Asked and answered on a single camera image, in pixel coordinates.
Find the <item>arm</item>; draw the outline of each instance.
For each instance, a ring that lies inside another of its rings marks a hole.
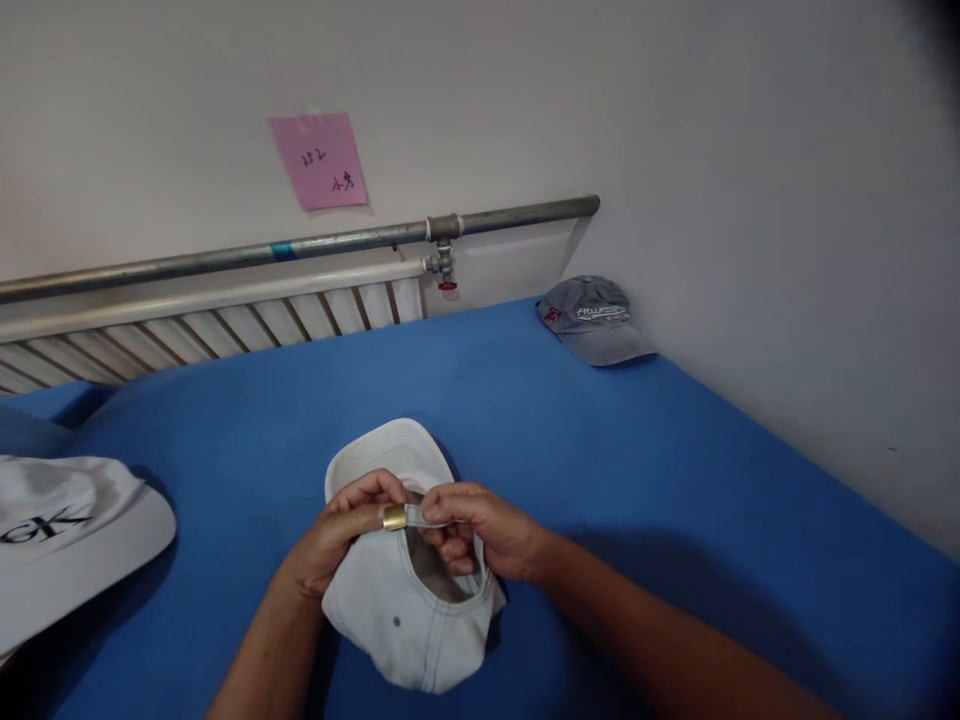
[[[545,544],[537,585],[667,717],[836,716],[813,694],[570,540]]]
[[[350,541],[382,528],[384,504],[404,499],[403,485],[386,470],[364,475],[334,496],[270,582],[208,720],[303,715],[323,626],[323,593]]]
[[[475,483],[434,488],[430,522],[469,523],[488,565],[540,587],[659,713],[676,718],[837,717],[810,692],[692,615]],[[453,572],[470,572],[465,526],[424,533]]]

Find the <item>radiator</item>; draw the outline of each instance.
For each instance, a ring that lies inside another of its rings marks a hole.
[[[0,395],[76,380],[119,385],[164,368],[419,320],[425,271],[417,259],[81,309],[63,298],[22,303],[16,313],[7,306]]]

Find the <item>hand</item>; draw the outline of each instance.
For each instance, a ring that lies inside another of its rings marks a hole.
[[[293,546],[277,571],[309,598],[321,599],[350,542],[383,528],[383,508],[407,500],[403,484],[388,470],[374,470],[333,496],[313,525]]]
[[[487,565],[507,580],[534,581],[553,533],[523,510],[477,483],[447,483],[427,493],[420,504],[428,522],[463,524],[421,531],[454,575],[474,571],[473,533],[484,542]]]

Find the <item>baseball cap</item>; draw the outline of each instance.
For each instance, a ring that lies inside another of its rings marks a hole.
[[[543,324],[579,360],[604,367],[656,352],[630,325],[630,300],[600,275],[578,275],[555,285],[537,303]]]
[[[0,656],[153,559],[176,527],[117,460],[0,456]]]
[[[327,502],[345,485],[385,468],[400,478],[408,502],[453,482],[443,453],[423,426],[388,422],[337,453],[327,468]],[[409,525],[357,538],[323,596],[337,631],[366,652],[394,685],[442,693],[483,664],[491,619],[506,604],[474,536],[477,571],[453,577],[436,549]]]

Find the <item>person's left hand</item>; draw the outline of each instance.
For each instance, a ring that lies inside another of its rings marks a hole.
[[[407,499],[403,484],[388,470],[374,470],[333,496],[306,534],[287,555],[277,580],[304,596],[321,599],[350,542],[383,528],[383,508]]]

